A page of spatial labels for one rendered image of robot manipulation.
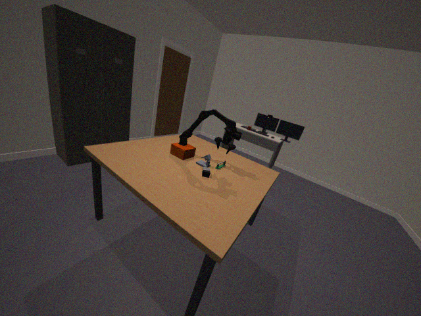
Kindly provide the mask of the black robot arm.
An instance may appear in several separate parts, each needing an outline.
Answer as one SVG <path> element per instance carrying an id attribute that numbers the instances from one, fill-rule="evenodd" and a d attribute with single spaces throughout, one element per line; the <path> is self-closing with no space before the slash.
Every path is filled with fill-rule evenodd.
<path id="1" fill-rule="evenodd" d="M 196 127 L 203 120 L 205 120 L 207 117 L 209 117 L 209 115 L 215 115 L 216 117 L 218 117 L 220 120 L 222 120 L 226 124 L 227 127 L 224 128 L 226 130 L 225 136 L 227 136 L 227 137 L 232 136 L 232 138 L 234 138 L 238 141 L 240 140 L 242 132 L 237 131 L 236 122 L 226 118 L 224 115 L 219 113 L 216 109 L 213 109 L 213 110 L 209 110 L 209 111 L 201 111 L 198 119 L 187 130 L 185 130 L 179 136 L 180 142 L 178 144 L 180 144 L 182 146 L 187 145 L 187 138 L 189 138 L 189 137 L 191 137 L 191 135 L 193 135 L 192 132 L 196 129 Z M 230 142 L 231 142 L 232 138 L 230 138 Z"/>

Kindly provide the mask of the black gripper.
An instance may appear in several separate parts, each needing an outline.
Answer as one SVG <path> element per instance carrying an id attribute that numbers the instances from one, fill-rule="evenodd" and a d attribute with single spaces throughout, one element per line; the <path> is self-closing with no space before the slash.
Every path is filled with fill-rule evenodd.
<path id="1" fill-rule="evenodd" d="M 220 146 L 220 142 L 222 142 L 223 144 L 226 144 L 226 145 L 228 145 L 229 146 L 229 148 L 228 148 L 228 150 L 227 150 L 227 152 L 226 152 L 226 154 L 230 151 L 230 150 L 234 150 L 235 148 L 236 148 L 236 146 L 234 145 L 234 144 L 229 144 L 229 142 L 230 142 L 230 138 L 231 137 L 227 137 L 227 136 L 223 136 L 223 140 L 222 140 L 222 138 L 220 138 L 220 137 L 217 137 L 217 138 L 215 138 L 214 140 L 215 140 L 215 142 L 216 142 L 216 144 L 217 144 L 217 149 L 219 148 L 219 146 Z"/>

